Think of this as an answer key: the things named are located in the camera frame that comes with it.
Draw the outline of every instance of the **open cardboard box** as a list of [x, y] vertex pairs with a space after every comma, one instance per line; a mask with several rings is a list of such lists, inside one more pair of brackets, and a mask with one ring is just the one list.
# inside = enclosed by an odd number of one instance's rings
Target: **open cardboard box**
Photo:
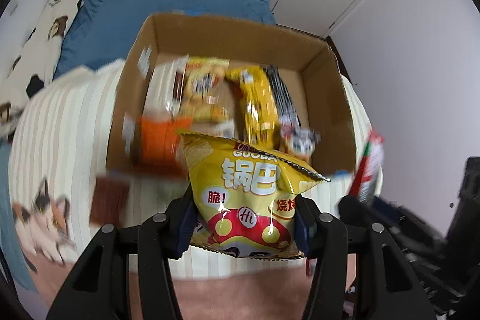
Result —
[[139, 135], [135, 123], [142, 115], [155, 65], [186, 54], [230, 59], [229, 68], [246, 63], [279, 67], [302, 126], [321, 134], [312, 158], [313, 168], [324, 175], [354, 170], [352, 116], [337, 60], [327, 43], [288, 28], [179, 14], [149, 16], [130, 49], [118, 83], [107, 169], [155, 171], [136, 163]]

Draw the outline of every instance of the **snack bag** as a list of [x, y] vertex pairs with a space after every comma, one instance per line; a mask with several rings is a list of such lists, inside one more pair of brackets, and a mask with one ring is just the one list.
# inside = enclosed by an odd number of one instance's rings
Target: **snack bag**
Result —
[[308, 128], [299, 128], [292, 125], [280, 126], [280, 150], [289, 155], [310, 163], [320, 135]]
[[272, 89], [280, 125], [300, 128], [300, 120], [293, 106], [289, 91], [275, 65], [263, 65], [262, 69], [268, 77]]
[[205, 101], [225, 76], [229, 61], [216, 57], [191, 56], [187, 62], [187, 82], [183, 93], [186, 101]]
[[148, 85], [143, 116], [155, 121], [167, 121], [177, 116], [187, 61], [188, 55], [155, 66]]
[[218, 104], [215, 96], [215, 89], [223, 81], [228, 66], [228, 60], [216, 57], [189, 58], [179, 117], [191, 117], [199, 122], [229, 119], [227, 110]]
[[278, 114], [268, 77], [259, 65], [235, 68], [225, 77], [239, 84], [240, 105], [245, 111], [245, 134], [250, 144], [273, 149], [278, 145]]
[[179, 128], [188, 129], [191, 118], [164, 122], [142, 117], [140, 125], [140, 163], [155, 167], [155, 173], [171, 178], [187, 176]]
[[197, 122], [193, 123], [190, 129], [194, 132], [203, 133], [204, 135], [223, 137], [225, 139], [235, 137], [235, 121], [233, 119], [219, 123]]
[[182, 105], [178, 116], [190, 117], [198, 122], [223, 122], [229, 119], [227, 110], [214, 103], [185, 103]]
[[293, 242], [295, 196], [325, 178], [279, 151], [180, 133], [201, 215], [191, 243], [242, 258], [302, 256]]

